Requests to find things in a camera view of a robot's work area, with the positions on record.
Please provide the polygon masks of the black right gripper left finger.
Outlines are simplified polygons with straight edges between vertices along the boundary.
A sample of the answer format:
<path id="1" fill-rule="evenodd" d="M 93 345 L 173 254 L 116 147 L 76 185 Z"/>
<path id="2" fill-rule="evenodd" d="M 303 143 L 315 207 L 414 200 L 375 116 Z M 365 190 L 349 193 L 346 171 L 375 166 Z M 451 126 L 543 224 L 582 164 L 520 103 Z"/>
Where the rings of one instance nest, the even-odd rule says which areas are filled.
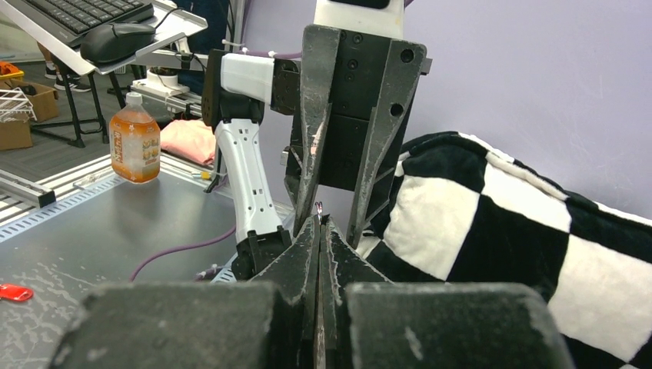
<path id="1" fill-rule="evenodd" d="M 312 368 L 320 225 L 249 281 L 105 284 L 81 303 L 51 368 Z"/>

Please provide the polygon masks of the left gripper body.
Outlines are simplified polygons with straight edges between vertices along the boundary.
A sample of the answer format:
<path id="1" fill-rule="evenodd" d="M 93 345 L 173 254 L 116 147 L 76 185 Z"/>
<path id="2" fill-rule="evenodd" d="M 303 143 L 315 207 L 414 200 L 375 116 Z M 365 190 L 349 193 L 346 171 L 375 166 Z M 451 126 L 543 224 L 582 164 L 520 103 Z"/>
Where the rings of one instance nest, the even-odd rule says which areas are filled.
<path id="1" fill-rule="evenodd" d="M 371 111 L 378 100 L 389 42 L 395 38 L 339 30 L 340 41 L 330 92 L 331 113 L 318 187 L 338 188 L 354 195 Z M 421 76 L 426 73 L 427 64 L 426 58 Z M 282 81 L 281 90 L 275 96 L 280 102 L 279 111 L 287 112 L 293 118 L 284 183 L 295 206 L 303 158 L 300 113 L 301 60 L 284 60 L 281 69 L 286 73 L 286 77 Z M 397 161 L 411 105 L 405 116 L 404 127 L 398 132 L 391 147 L 391 153 L 397 155 Z"/>

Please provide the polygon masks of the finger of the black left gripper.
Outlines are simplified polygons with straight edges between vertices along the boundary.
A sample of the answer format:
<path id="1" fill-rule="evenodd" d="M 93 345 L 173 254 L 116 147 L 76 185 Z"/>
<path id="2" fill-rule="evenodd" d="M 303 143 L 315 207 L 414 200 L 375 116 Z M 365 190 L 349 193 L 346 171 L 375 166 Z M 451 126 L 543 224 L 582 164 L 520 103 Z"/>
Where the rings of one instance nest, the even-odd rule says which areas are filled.
<path id="1" fill-rule="evenodd" d="M 311 216 L 318 189 L 339 41 L 340 30 L 337 28 L 313 24 L 304 29 L 300 78 L 303 158 L 294 235 L 298 235 L 303 223 Z"/>
<path id="2" fill-rule="evenodd" d="M 388 204 L 397 155 L 391 153 L 414 97 L 426 46 L 392 39 L 389 42 L 378 100 L 371 111 L 354 191 L 348 243 L 356 248 L 363 230 Z"/>

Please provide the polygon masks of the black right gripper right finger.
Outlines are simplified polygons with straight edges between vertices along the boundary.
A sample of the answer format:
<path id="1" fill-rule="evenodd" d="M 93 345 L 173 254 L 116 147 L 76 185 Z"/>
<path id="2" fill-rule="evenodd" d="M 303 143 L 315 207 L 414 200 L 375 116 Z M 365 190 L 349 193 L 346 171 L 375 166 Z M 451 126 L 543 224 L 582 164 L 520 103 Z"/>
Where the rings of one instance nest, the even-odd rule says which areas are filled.
<path id="1" fill-rule="evenodd" d="M 321 222 L 329 368 L 572 368 L 543 298 L 512 283 L 394 283 Z"/>

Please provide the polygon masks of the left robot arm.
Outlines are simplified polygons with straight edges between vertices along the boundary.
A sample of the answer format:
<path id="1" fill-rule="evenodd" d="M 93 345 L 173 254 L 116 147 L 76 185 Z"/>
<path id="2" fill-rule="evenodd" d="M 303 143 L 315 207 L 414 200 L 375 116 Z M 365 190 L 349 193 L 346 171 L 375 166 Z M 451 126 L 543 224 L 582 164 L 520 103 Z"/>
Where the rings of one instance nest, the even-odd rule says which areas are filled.
<path id="1" fill-rule="evenodd" d="M 233 194 L 231 270 L 239 281 L 290 246 L 320 186 L 354 195 L 346 240 L 359 242 L 388 207 L 414 95 L 430 63 L 421 43 L 325 25 L 304 29 L 297 61 L 210 52 L 201 112 Z M 291 230 L 274 209 L 262 162 L 265 109 L 293 118 L 284 177 L 295 210 Z"/>

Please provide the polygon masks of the black white checkered pillow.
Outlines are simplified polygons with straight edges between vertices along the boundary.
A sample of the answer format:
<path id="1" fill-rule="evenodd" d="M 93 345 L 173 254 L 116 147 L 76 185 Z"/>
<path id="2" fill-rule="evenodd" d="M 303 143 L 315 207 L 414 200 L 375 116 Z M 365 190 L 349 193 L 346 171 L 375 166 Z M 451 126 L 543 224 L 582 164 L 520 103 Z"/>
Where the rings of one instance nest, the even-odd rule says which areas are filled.
<path id="1" fill-rule="evenodd" d="M 651 222 L 474 135 L 402 147 L 362 258 L 396 282 L 510 282 L 546 301 L 578 368 L 651 366 Z"/>

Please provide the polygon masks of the pink folded cloth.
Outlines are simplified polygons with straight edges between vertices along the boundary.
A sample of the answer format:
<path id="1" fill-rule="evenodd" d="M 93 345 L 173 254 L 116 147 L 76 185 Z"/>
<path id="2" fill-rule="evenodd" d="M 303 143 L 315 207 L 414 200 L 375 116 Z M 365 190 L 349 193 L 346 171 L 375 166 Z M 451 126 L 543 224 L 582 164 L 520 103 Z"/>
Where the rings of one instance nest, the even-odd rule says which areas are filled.
<path id="1" fill-rule="evenodd" d="M 161 130 L 161 149 L 198 165 L 212 165 L 216 139 L 200 120 L 174 120 Z"/>

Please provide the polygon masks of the orange drink bottle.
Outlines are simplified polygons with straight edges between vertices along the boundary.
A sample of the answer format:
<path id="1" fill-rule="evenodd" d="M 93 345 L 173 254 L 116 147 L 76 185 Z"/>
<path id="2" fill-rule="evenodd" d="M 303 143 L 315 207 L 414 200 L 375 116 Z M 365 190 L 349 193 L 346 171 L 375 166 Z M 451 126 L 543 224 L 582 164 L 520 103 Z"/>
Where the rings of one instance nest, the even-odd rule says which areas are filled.
<path id="1" fill-rule="evenodd" d="M 125 96 L 125 107 L 108 126 L 111 167 L 134 184 L 155 180 L 160 172 L 161 138 L 156 120 L 144 109 L 137 92 Z"/>

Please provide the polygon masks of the black computer mouse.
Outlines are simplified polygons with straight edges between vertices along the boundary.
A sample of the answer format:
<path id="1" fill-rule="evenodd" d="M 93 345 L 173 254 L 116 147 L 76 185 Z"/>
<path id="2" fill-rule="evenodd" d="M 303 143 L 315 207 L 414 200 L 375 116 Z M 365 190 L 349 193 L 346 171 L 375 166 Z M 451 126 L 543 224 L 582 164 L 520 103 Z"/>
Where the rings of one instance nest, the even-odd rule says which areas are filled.
<path id="1" fill-rule="evenodd" d="M 93 28 L 82 40 L 80 56 L 96 65 L 119 62 L 150 45 L 155 27 L 139 23 L 107 23 Z"/>

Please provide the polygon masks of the black keyboard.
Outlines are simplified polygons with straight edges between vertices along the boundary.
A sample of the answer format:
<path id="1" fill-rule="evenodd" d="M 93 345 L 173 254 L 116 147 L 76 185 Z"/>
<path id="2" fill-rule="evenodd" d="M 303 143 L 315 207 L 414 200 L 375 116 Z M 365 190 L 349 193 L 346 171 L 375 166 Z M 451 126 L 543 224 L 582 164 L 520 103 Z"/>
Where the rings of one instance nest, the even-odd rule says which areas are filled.
<path id="1" fill-rule="evenodd" d="M 154 15 L 150 1 L 28 0 L 22 3 L 75 35 L 110 22 L 142 22 Z"/>

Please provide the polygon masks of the black stool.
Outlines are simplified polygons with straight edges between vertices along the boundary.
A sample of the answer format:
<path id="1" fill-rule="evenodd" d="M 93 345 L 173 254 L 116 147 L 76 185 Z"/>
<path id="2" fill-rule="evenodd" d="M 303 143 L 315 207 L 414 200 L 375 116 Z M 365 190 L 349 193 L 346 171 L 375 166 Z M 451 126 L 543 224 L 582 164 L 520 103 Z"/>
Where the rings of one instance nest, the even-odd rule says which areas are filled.
<path id="1" fill-rule="evenodd" d="M 93 104 L 95 107 L 95 117 L 94 118 L 86 118 L 86 119 L 80 119 L 78 116 L 77 108 L 75 105 L 75 100 L 73 97 L 72 90 L 67 86 L 68 83 L 68 77 L 66 72 L 72 72 L 72 70 L 63 62 L 57 59 L 56 57 L 53 57 L 53 61 L 55 65 L 57 65 L 59 68 L 62 69 L 64 72 L 63 75 L 63 80 L 64 83 L 66 84 L 65 86 L 65 94 L 68 102 L 68 107 L 69 111 L 71 113 L 72 119 L 70 121 L 56 121 L 53 123 L 37 123 L 35 125 L 31 126 L 31 133 L 37 134 L 42 137 L 50 138 L 50 139 L 55 139 L 58 141 L 62 141 L 66 143 L 67 145 L 76 147 L 76 148 L 84 148 L 85 143 L 82 138 L 82 135 L 93 135 L 93 134 L 100 134 L 101 135 L 101 141 L 103 144 L 109 144 L 109 134 L 108 134 L 108 125 L 105 120 L 104 114 L 102 113 L 101 110 L 101 105 L 98 97 L 98 91 L 96 88 L 95 84 L 95 72 L 91 72 L 88 74 L 88 81 L 91 86 L 91 96 L 93 100 Z M 111 71 L 108 73 L 108 77 L 111 81 L 111 88 L 109 88 L 107 91 L 112 92 L 113 95 L 117 98 L 118 104 L 120 108 L 125 107 L 125 96 L 126 93 L 131 91 L 130 87 L 127 86 L 120 86 L 118 77 L 115 74 L 114 71 Z M 85 123 L 98 123 L 98 128 L 90 131 L 84 131 L 82 129 L 82 124 Z M 56 133 L 53 133 L 49 131 L 50 128 L 60 128 L 60 127 L 65 127 L 65 126 L 72 126 L 74 129 L 74 138 L 68 138 L 63 135 L 58 135 Z"/>

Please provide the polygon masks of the red spare key tag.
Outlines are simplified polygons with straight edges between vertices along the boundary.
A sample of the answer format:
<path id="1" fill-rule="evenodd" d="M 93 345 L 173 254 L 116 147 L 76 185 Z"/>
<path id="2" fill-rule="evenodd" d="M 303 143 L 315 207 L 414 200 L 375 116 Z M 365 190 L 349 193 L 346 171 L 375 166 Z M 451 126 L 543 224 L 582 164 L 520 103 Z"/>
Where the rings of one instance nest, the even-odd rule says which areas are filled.
<path id="1" fill-rule="evenodd" d="M 30 288 L 15 285 L 15 284 L 1 284 L 0 285 L 0 298 L 16 303 L 26 302 L 34 295 L 34 291 Z"/>

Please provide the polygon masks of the cardboard box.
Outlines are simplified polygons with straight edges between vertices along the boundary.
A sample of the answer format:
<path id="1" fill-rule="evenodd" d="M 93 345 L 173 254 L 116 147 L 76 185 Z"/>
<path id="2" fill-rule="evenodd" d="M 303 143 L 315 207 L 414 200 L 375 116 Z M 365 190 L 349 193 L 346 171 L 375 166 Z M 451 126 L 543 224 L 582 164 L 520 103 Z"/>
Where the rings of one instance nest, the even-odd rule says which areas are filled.
<path id="1" fill-rule="evenodd" d="M 31 123 L 57 118 L 57 100 L 57 91 L 48 86 L 1 80 L 1 150 L 33 146 Z"/>

